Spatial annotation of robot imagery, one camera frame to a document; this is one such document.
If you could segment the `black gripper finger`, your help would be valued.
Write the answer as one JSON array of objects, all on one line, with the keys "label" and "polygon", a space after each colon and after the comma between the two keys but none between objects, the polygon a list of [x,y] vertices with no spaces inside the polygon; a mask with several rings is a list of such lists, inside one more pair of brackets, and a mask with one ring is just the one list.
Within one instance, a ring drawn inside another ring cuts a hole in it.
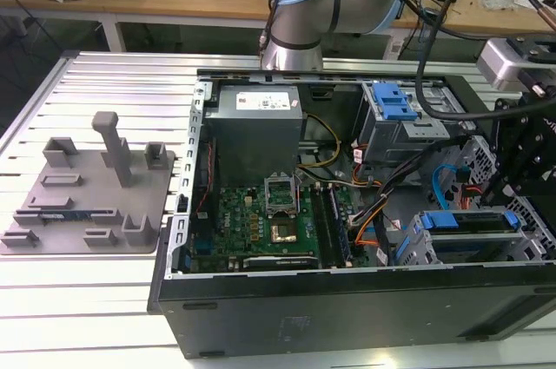
[{"label": "black gripper finger", "polygon": [[532,123],[494,124],[491,152],[495,154],[495,171],[483,188],[482,205],[501,205],[521,194],[536,148],[534,130]]}]

